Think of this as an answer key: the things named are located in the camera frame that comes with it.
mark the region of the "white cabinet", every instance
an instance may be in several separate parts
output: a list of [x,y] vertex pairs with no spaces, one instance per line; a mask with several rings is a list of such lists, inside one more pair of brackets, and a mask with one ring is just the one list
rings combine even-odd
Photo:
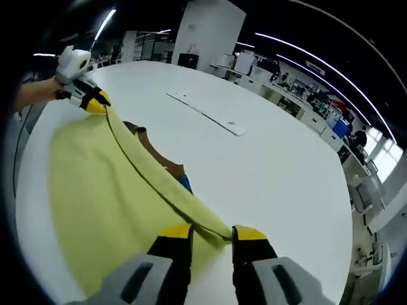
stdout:
[[303,116],[300,119],[300,122],[307,125],[309,128],[311,128],[313,131],[315,131],[319,135],[324,131],[324,129],[326,127],[324,119],[317,118],[316,114],[314,114],[314,115],[310,114],[308,111],[304,112]]
[[324,140],[326,144],[332,147],[332,149],[338,152],[342,145],[343,141],[332,131],[330,128],[325,128],[321,133],[321,139]]

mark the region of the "white robotic hand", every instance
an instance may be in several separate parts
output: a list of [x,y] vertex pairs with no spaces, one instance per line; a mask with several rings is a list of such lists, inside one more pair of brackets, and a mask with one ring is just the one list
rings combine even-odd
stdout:
[[58,58],[58,67],[55,71],[57,80],[68,85],[74,79],[84,75],[88,69],[90,52],[85,50],[74,50],[73,46],[67,46]]
[[64,85],[61,98],[68,98],[72,105],[90,113],[105,113],[110,106],[109,97],[85,74],[90,52],[74,50],[67,46],[58,59],[55,78]]

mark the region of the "human arm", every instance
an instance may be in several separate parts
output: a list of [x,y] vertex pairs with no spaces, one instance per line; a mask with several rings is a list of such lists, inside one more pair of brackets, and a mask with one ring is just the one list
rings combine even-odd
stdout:
[[17,93],[14,109],[20,112],[28,105],[54,100],[61,89],[62,85],[55,78],[23,84]]

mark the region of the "round white table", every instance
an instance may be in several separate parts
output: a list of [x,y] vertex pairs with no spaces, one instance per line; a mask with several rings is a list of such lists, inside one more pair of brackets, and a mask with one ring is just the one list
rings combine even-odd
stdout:
[[[156,149],[184,164],[192,190],[225,223],[256,227],[277,255],[288,256],[338,304],[347,281],[352,218],[335,152],[276,105],[233,83],[192,69],[131,62],[89,73],[121,118],[148,129]],[[166,93],[186,95],[205,112],[233,120],[235,136]],[[53,132],[88,114],[49,103],[27,143],[17,189],[17,230],[24,257],[58,303],[83,299],[59,247],[48,198]],[[185,304],[237,304],[231,248],[190,285]]]

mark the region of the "window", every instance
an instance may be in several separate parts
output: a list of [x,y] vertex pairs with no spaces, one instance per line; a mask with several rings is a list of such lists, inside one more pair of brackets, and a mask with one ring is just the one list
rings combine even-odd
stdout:
[[384,180],[386,180],[386,178],[393,171],[394,167],[396,167],[396,164],[402,155],[403,150],[395,145],[393,141],[387,140],[384,143],[382,150],[380,150],[374,159],[375,165],[378,169],[377,175],[380,181],[384,182]]
[[366,143],[366,146],[364,147],[364,150],[367,152],[368,156],[375,149],[382,135],[383,134],[379,132],[376,128],[369,129],[369,132],[366,134],[368,141]]

